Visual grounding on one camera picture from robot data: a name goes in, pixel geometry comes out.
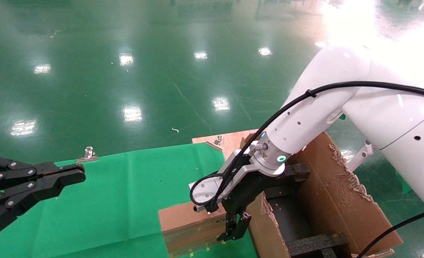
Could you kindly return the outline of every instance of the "cable connector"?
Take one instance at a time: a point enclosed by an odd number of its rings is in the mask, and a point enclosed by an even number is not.
[[[310,90],[307,90],[307,91],[304,93],[304,95],[306,95],[306,96],[308,96],[308,97],[313,97],[313,98],[317,97],[317,95],[316,95],[316,94],[314,94],[314,93],[312,93],[312,91],[310,91]]]

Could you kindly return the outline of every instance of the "metal binder clip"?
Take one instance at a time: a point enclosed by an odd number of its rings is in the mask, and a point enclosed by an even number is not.
[[[206,144],[209,145],[210,147],[222,152],[223,151],[222,142],[223,142],[223,137],[221,135],[219,135],[219,136],[217,136],[217,138],[215,139],[214,142],[207,141]]]
[[[78,158],[77,162],[87,162],[87,161],[94,161],[94,160],[98,160],[99,157],[96,156],[96,153],[93,152],[93,147],[88,146],[85,149],[85,156]]]

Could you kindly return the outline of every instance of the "wooden board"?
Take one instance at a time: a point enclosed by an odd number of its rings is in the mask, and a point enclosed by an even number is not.
[[[164,242],[169,257],[174,258],[215,245],[225,230],[225,209],[219,204],[217,212],[193,211],[188,202],[158,211]]]
[[[217,134],[217,135],[211,135],[209,137],[197,137],[191,139],[193,143],[199,143],[199,142],[214,142],[217,136],[221,135],[223,137],[222,141],[222,148],[223,148],[223,155],[225,158],[228,158],[231,153],[234,150],[237,150],[240,148],[241,140],[242,138],[246,138],[249,134],[256,132],[255,130],[245,130],[235,133],[229,133],[229,134]]]

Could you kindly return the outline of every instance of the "cardboard flap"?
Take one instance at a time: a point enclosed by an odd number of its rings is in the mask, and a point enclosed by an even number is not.
[[[326,133],[320,134],[305,150],[292,158],[305,163],[311,171],[298,197],[305,206],[317,234],[342,232],[351,252],[359,253],[379,234],[392,227],[381,208],[366,193],[358,178],[348,170],[338,147]],[[402,243],[392,232],[367,254],[389,250]]]

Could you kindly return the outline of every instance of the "black cable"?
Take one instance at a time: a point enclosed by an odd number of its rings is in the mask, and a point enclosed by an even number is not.
[[[206,204],[216,204],[218,197],[222,192],[225,190],[225,188],[230,183],[233,176],[237,173],[237,171],[234,171],[234,168],[236,164],[238,163],[238,160],[242,157],[245,150],[251,145],[251,143],[263,132],[263,130],[268,127],[269,124],[271,124],[279,115],[285,113],[289,108],[293,107],[294,105],[298,104],[299,102],[309,98],[309,97],[316,97],[317,94],[324,92],[326,90],[333,90],[333,89],[340,89],[340,88],[349,88],[349,87],[372,87],[372,88],[383,88],[383,89],[389,89],[389,90],[400,90],[400,91],[406,91],[415,93],[418,95],[424,96],[424,89],[413,87],[413,86],[406,86],[406,85],[399,85],[395,83],[386,83],[386,82],[371,82],[371,81],[352,81],[352,82],[340,82],[340,83],[332,83],[329,85],[325,85],[313,90],[307,90],[303,95],[295,98],[294,100],[290,101],[287,105],[283,106],[281,109],[277,110],[277,112],[272,115],[261,127],[256,131],[255,134],[249,139],[248,142],[242,147],[240,152],[236,155],[236,157],[233,158],[231,163],[228,165],[228,167],[223,171],[222,175],[222,183],[220,183],[220,186],[218,187],[217,193],[213,198],[211,198],[209,201],[206,201],[203,205]],[[191,201],[195,203],[195,200],[192,198],[193,196],[193,189],[190,190],[190,198]]]
[[[397,225],[394,225],[393,227],[389,228],[388,230],[384,231],[384,233],[380,234],[378,237],[376,237],[376,239],[374,239],[365,249],[363,249],[363,251],[361,251],[361,253],[359,253],[359,255],[356,258],[362,258],[365,253],[367,251],[369,251],[373,245],[375,245],[377,242],[379,242],[379,240],[381,240],[382,238],[384,238],[386,235],[390,234],[391,232],[393,232],[394,230],[399,229],[400,227],[403,227],[404,225],[407,225],[411,222],[414,222],[418,219],[422,219],[424,217],[424,213],[421,213],[419,215],[416,215],[412,218],[409,218],[403,222],[398,223]]]

